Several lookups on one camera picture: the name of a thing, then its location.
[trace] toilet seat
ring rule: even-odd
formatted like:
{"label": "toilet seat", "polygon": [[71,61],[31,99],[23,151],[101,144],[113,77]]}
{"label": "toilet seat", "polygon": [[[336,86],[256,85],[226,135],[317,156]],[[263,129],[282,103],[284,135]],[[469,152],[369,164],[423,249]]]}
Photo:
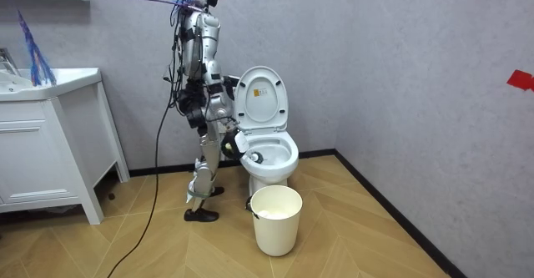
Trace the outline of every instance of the toilet seat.
{"label": "toilet seat", "polygon": [[288,100],[284,82],[271,68],[247,70],[235,90],[234,118],[245,134],[269,134],[287,127]]}

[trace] cabinet drawer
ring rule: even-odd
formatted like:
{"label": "cabinet drawer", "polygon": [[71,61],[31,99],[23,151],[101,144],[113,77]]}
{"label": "cabinet drawer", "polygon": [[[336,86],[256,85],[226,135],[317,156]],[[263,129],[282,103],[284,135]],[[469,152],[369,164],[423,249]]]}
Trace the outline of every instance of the cabinet drawer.
{"label": "cabinet drawer", "polygon": [[4,204],[75,196],[55,139],[41,119],[0,122],[0,197]]}
{"label": "cabinet drawer", "polygon": [[44,119],[43,102],[0,103],[0,122]]}

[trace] white bucket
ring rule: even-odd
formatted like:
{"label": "white bucket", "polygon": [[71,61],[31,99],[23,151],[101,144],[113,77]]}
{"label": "white bucket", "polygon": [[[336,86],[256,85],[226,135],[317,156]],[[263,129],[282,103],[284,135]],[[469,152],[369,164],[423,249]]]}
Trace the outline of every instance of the white bucket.
{"label": "white bucket", "polygon": [[267,255],[282,256],[295,246],[302,198],[287,186],[271,185],[250,199],[258,247]]}

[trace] toilet base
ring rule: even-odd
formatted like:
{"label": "toilet base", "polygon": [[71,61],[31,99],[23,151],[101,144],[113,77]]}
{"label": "toilet base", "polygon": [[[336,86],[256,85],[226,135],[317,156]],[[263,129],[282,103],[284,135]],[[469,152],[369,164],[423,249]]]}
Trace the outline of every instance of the toilet base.
{"label": "toilet base", "polygon": [[271,185],[287,186],[287,179],[283,179],[278,183],[266,184],[260,181],[259,179],[254,178],[254,176],[251,175],[249,178],[249,195],[252,196],[256,191],[261,190],[265,186],[271,186]]}

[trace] toilet bowl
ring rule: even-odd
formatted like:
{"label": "toilet bowl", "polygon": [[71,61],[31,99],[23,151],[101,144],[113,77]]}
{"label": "toilet bowl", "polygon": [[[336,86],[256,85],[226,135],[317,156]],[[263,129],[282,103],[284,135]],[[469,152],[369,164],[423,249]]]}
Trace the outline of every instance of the toilet bowl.
{"label": "toilet bowl", "polygon": [[235,90],[234,118],[249,142],[241,164],[250,174],[250,195],[269,185],[287,186],[299,163],[299,149],[285,130],[288,113],[284,82],[273,69],[258,66],[243,74]]}

